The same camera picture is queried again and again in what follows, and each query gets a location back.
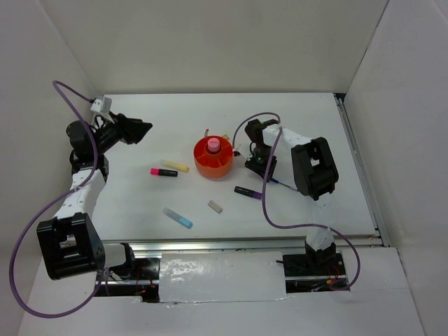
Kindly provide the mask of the blue pen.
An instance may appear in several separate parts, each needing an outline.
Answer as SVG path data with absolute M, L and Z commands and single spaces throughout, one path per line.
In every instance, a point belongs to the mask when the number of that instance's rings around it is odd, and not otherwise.
M 285 184 L 285 183 L 283 183 L 283 182 L 280 182 L 280 181 L 276 180 L 275 178 L 271 178 L 271 179 L 270 179 L 270 182 L 273 182 L 273 183 L 278 184 L 278 185 L 280 185 L 280 186 L 284 186 L 284 187 L 286 187 L 286 188 L 288 188 L 288 189 L 297 191 L 297 189 L 296 189 L 295 187 L 291 187 L 291 186 L 289 186 L 289 185 L 287 185 L 287 184 Z

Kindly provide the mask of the pink black highlighter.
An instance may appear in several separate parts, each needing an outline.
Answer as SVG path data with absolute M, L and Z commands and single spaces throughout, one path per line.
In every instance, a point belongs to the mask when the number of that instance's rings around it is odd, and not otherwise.
M 179 173 L 170 169 L 151 168 L 150 174 L 154 176 L 177 177 Z

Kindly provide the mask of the yellow highlighter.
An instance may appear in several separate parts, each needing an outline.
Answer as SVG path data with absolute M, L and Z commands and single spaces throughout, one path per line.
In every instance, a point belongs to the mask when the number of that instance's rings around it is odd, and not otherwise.
M 175 169 L 175 170 L 180 171 L 180 172 L 188 173 L 189 170 L 190 170 L 189 166 L 187 166 L 187 165 L 180 164 L 180 163 L 177 163 L 177 162 L 168 161 L 168 160 L 161 160 L 160 164 L 162 166 L 164 166 L 164 167 Z

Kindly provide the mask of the blue clear highlighter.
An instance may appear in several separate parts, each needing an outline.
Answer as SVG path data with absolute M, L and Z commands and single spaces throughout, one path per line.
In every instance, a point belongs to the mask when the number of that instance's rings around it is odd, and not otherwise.
M 191 229 L 193 226 L 193 223 L 188 220 L 187 218 L 183 217 L 182 215 L 176 213 L 175 211 L 172 211 L 171 209 L 164 208 L 162 210 L 163 214 L 172 219 L 173 221 L 176 221 L 178 224 L 182 225 L 183 227 L 187 229 Z

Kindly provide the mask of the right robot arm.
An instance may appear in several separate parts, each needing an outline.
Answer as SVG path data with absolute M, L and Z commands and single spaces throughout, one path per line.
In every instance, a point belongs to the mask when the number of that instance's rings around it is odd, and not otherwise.
M 304 196 L 311 222 L 293 227 L 307 228 L 305 265 L 312 274 L 322 274 L 336 254 L 335 233 L 330 229 L 330 201 L 339 173 L 328 141 L 297 134 L 275 119 L 251 120 L 244 131 L 255 146 L 245 167 L 263 178 L 261 200 L 265 219 L 274 228 L 288 229 L 273 223 L 267 214 L 267 183 L 278 181 Z

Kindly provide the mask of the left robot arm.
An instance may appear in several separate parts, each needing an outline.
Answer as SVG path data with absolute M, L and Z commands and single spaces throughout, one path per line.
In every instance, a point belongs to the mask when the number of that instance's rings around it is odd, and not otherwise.
M 98 127 L 85 129 L 78 120 L 67 127 L 72 147 L 69 160 L 73 192 L 56 214 L 50 220 L 41 221 L 36 229 L 45 267 L 52 280 L 104 268 L 104 245 L 91 217 L 109 175 L 105 153 L 119 142 L 139 143 L 151 128 L 151 123 L 121 113 L 113 114 Z

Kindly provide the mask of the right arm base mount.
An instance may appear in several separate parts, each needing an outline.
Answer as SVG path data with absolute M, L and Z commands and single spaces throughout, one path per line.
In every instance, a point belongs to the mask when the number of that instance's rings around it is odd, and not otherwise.
M 276 263 L 283 266 L 287 293 L 333 291 L 349 283 L 341 253 L 320 266 L 313 266 L 306 254 L 282 255 Z

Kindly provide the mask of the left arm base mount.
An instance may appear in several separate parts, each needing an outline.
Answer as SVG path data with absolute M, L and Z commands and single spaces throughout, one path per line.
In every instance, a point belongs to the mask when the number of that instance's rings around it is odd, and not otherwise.
M 136 298 L 146 303 L 160 301 L 160 256 L 138 258 L 129 244 L 125 245 L 126 260 L 111 266 L 104 275 L 97 298 Z

